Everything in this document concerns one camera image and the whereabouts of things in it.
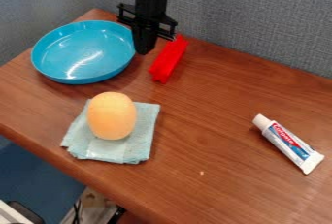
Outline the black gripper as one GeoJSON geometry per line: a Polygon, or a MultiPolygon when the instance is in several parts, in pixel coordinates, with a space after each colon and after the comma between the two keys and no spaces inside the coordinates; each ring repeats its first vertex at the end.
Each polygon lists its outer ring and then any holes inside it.
{"type": "Polygon", "coordinates": [[[157,36],[173,40],[179,22],[167,15],[169,0],[136,0],[118,5],[118,20],[133,28],[136,51],[147,55],[156,46],[157,36]]]}

